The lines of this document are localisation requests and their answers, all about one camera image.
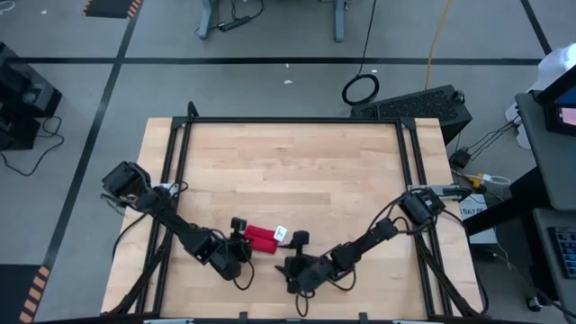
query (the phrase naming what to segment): wooden table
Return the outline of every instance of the wooden table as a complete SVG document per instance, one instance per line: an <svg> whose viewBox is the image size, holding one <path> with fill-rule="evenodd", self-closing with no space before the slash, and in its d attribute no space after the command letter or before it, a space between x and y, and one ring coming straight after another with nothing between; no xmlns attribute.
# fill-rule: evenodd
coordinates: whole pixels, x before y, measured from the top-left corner
<svg viewBox="0 0 576 324"><path fill-rule="evenodd" d="M170 119L150 119L138 163L158 182L167 146ZM446 149L437 120L417 120L418 137L430 185L452 183ZM194 124L178 213L184 219L230 233L234 216L259 227L290 232L307 230L304 253L322 254L338 243L361 236L374 215L405 188L395 128L387 124ZM410 137L405 136L409 148ZM173 170L176 173L176 157ZM412 163L416 181L416 168ZM459 215L458 204L447 202ZM401 215L396 209L392 216ZM122 228L137 213L128 211ZM152 219L129 231L118 246L103 311L115 306L142 271ZM467 301L479 311L482 302L463 229L449 217L437 224L445 272ZM256 277L247 291L226 282L208 265L186 254L177 239L166 278L163 317L250 318L298 317L294 295L274 268L293 250L275 255L256 252ZM370 250L357 265L351 292L322 285L310 300L308 319L424 319L426 317L416 251L412 238L399 235ZM243 266L238 279L247 282ZM430 272L436 312L441 312L437 282ZM340 283L346 286L350 278ZM150 281L151 310L156 278Z"/></svg>

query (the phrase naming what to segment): concrete floor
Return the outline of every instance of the concrete floor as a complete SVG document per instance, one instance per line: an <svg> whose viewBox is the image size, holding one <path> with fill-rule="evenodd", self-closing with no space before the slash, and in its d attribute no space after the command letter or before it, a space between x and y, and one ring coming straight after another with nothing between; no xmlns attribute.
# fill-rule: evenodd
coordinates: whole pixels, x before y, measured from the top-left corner
<svg viewBox="0 0 576 324"><path fill-rule="evenodd" d="M529 3L552 48L576 41L572 19L576 2ZM0 166L1 264L42 264L59 219L65 230L36 320L98 314L112 245L122 221L99 199L100 180L119 161L137 158L147 118L182 115L190 100L205 116L348 116L350 109L341 102L340 92L358 69L356 64L286 66L280 62L121 65L124 57L357 58L362 55L372 2L355 0L350 5L346 41L340 44L332 40L332 5L311 0L267 0L259 18L228 33L214 31L207 41L198 40L193 33L200 20L200 1L144 0L133 34L126 20L80 16L85 4L77 0L17 0L11 12L0 15L0 41L21 57L50 63L33 67L64 95L57 115L64 120L61 133L66 143L47 155L34 176L22 178ZM444 1L437 0L378 1L367 56L389 58L391 64L364 68L377 70L381 81L378 99L423 88L426 67L396 64L394 59L428 55L443 7ZM257 1L248 1L238 15L257 8ZM230 20L226 1L220 16L223 21ZM123 39L127 48L121 46ZM541 59L544 55L521 1L454 1L435 56L456 60L433 66L430 83L452 84L465 92L474 120L463 131L461 146L503 125L503 112L514 95L536 79L534 64L501 65L491 59ZM479 60L463 65L457 59ZM355 91L361 95L363 89ZM95 119L102 121L97 136L89 134ZM466 171L512 180L523 175L535 162L514 136L511 131L500 138ZM28 169L50 143L50 139L41 139L34 150L7 156ZM69 222L62 223L66 215ZM563 319L552 309L536 315L526 310L526 290L512 284L515 276L505 266L482 264L479 271L492 301L490 315L545 323Z"/></svg>

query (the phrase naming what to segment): white label sticker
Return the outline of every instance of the white label sticker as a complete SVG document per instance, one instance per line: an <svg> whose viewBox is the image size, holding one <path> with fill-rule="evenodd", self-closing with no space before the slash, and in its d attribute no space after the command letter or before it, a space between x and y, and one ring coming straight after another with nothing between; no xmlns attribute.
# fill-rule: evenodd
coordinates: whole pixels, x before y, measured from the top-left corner
<svg viewBox="0 0 576 324"><path fill-rule="evenodd" d="M288 232L288 229L278 225L278 227L276 228L276 232L274 232L274 239L277 240L278 242L283 242L284 238L286 237L286 232Z"/></svg>

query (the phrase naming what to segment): black keyboard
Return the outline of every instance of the black keyboard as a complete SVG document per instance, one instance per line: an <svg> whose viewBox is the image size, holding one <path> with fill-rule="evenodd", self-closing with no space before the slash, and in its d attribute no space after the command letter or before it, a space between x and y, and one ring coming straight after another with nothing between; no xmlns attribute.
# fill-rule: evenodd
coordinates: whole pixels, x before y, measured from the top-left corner
<svg viewBox="0 0 576 324"><path fill-rule="evenodd" d="M415 94L407 94L380 102L367 104L353 112L355 116L365 118L380 117L414 117L438 118L448 122L458 116L455 106L459 104L448 94L446 87L430 89Z"/></svg>
<svg viewBox="0 0 576 324"><path fill-rule="evenodd" d="M556 256L564 276L576 279L576 229L566 227L548 228Z"/></svg>

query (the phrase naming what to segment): black desk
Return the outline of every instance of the black desk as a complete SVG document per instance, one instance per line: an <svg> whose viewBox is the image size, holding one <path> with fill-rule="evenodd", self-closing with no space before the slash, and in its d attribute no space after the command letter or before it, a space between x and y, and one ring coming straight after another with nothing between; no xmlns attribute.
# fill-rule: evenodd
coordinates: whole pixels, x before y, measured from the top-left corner
<svg viewBox="0 0 576 324"><path fill-rule="evenodd" d="M464 221L470 235L538 207L576 212L576 137L547 131L543 108L531 94L518 94L516 103L537 167L510 186L511 199Z"/></svg>
<svg viewBox="0 0 576 324"><path fill-rule="evenodd" d="M524 225L534 259L530 268L534 284L550 298L560 301L564 308L576 312L576 279L564 278L548 234L549 227L576 228L576 212L535 209L533 217L526 218ZM576 323L576 319L565 318L569 323Z"/></svg>

